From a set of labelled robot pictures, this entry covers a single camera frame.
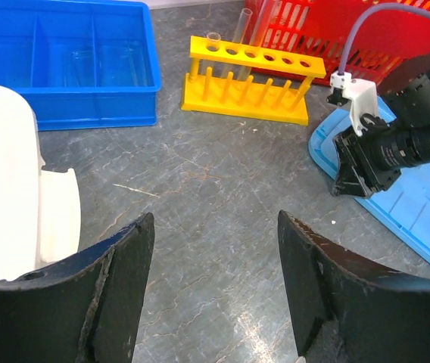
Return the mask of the white plastic tub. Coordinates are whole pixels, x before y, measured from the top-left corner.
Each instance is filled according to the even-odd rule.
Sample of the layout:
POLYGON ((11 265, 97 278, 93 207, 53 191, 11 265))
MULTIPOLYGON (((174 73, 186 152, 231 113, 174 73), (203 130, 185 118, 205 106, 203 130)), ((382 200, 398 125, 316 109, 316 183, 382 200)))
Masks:
POLYGON ((77 252, 81 228, 73 169, 43 167, 36 115, 25 98, 0 86, 0 281, 77 252))

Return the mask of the light blue plastic lid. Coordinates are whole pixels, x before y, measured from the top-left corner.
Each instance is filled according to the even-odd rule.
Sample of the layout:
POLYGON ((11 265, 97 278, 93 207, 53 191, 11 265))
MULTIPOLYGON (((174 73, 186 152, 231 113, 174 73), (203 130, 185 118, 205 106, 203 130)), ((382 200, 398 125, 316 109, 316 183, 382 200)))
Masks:
MULTIPOLYGON (((310 137, 308 149, 313 161, 332 179, 338 170, 333 138, 350 126, 349 112, 336 109, 310 137)), ((354 199, 430 264, 430 163, 402 169, 388 191, 354 199)))

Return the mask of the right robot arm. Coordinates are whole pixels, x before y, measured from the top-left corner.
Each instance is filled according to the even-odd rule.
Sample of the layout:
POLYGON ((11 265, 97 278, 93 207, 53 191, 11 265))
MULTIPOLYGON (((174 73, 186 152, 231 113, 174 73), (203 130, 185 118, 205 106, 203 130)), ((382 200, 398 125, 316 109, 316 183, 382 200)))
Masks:
POLYGON ((349 104, 351 121, 333 138, 332 195, 369 198, 388 190, 403 168, 430 163, 430 53, 404 61, 379 85, 334 75, 328 101, 349 104))

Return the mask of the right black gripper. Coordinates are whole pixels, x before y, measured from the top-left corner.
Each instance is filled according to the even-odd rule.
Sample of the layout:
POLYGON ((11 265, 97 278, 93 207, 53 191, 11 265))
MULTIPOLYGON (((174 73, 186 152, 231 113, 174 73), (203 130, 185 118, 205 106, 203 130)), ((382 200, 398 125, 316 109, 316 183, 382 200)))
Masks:
POLYGON ((338 171, 331 195, 371 197, 387 191, 401 176, 401 171, 380 170, 371 157, 371 151, 363 145, 352 128, 338 133, 333 142, 338 155, 338 171))

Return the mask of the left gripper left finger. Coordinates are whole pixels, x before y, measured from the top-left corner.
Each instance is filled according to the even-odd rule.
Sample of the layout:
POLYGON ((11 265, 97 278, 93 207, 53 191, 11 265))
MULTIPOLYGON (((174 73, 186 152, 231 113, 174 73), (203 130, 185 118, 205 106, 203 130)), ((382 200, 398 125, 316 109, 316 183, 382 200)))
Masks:
POLYGON ((13 281, 0 281, 0 362, 130 362, 154 216, 13 281))

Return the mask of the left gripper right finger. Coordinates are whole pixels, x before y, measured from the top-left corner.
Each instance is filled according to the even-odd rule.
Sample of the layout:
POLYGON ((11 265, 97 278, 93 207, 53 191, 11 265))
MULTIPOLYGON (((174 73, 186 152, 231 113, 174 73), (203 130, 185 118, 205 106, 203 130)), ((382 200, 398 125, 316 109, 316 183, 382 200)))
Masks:
POLYGON ((278 242, 301 355, 335 321, 349 362, 430 362, 430 279, 360 256, 284 210, 278 242))

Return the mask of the clear glass test tube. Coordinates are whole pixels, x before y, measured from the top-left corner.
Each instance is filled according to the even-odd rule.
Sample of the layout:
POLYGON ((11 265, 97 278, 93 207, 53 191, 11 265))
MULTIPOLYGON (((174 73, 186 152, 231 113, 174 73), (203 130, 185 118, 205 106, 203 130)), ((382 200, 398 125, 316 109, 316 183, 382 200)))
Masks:
MULTIPOLYGON (((221 35, 217 32, 210 31, 207 35, 207 50, 211 52, 218 51, 221 35)), ((210 67, 213 70, 214 62, 212 60, 203 60, 202 74, 207 74, 207 68, 210 67)))

